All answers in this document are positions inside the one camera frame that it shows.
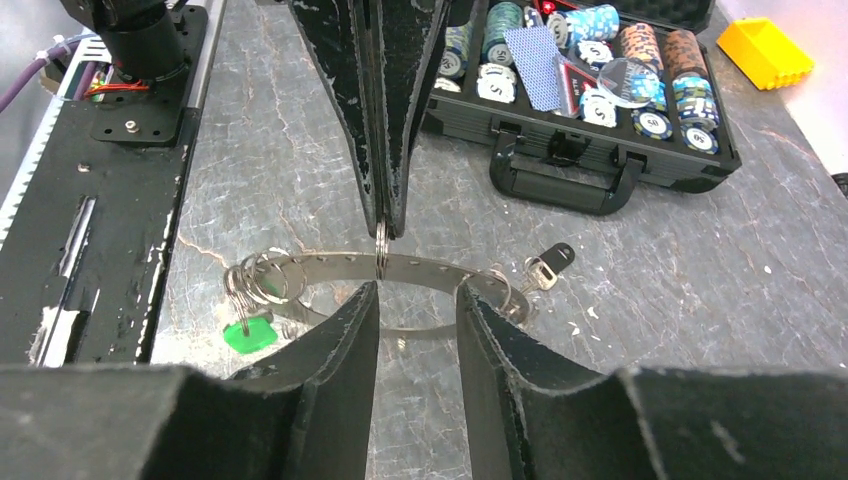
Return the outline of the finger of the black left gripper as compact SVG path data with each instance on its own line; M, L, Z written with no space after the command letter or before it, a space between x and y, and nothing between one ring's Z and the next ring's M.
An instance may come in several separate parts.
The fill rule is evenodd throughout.
M307 51L319 73L350 151L366 228L377 232L375 165L360 51L360 1L291 1Z
M369 1L367 66L376 221L405 232L412 151L437 68L449 1Z

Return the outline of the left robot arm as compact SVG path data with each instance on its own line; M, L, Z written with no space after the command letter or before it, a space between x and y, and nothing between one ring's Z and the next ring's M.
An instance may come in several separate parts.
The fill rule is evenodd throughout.
M447 1L293 1L290 11L336 110L351 152L369 233L404 234L410 156L448 23ZM162 1L68 1L110 54L117 82L93 101L63 106L43 168L104 163L107 190L73 194L42 184L25 212L4 217L3 240L59 240L87 204L130 232L157 218L174 225L199 111L189 104L201 70L205 9Z

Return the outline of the key with black tag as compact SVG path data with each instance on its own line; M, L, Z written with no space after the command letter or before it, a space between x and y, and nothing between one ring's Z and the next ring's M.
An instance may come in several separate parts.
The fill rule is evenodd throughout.
M576 258L574 249L567 243L557 243L538 256L525 261L525 282L522 294L533 291L549 291L557 283L559 274Z

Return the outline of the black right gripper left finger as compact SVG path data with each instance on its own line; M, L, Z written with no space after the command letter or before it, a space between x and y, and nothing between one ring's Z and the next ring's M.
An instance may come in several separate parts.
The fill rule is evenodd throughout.
M1 371L5 479L361 479L379 343L363 284L228 380L183 366Z

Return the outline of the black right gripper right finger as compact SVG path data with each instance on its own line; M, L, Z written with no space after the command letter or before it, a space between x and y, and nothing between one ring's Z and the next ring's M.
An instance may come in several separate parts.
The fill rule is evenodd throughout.
M581 366L459 289L477 479L843 479L847 376L780 368Z

